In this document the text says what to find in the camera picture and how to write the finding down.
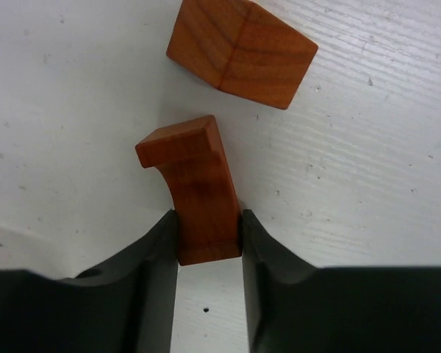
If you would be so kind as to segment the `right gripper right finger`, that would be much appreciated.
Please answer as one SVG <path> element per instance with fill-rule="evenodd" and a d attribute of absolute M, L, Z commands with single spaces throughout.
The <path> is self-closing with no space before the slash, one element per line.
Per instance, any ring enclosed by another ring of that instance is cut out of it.
<path fill-rule="evenodd" d="M 441 266 L 317 268 L 243 212 L 251 352 L 441 352 Z"/>

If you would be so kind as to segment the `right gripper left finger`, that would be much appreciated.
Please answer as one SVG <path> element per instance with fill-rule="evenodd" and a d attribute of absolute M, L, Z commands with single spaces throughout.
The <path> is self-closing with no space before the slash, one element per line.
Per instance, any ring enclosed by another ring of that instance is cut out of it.
<path fill-rule="evenodd" d="M 177 230 L 169 211 L 141 239 L 74 278 L 0 270 L 0 352 L 168 352 Z"/>

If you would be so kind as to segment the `orange arch wood block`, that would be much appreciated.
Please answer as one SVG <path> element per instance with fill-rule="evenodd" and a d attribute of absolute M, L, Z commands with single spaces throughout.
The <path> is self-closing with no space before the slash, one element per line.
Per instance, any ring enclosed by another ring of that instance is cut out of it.
<path fill-rule="evenodd" d="M 161 127 L 135 151 L 164 178 L 179 219 L 177 258 L 195 265 L 240 257 L 240 204 L 213 115 Z"/>

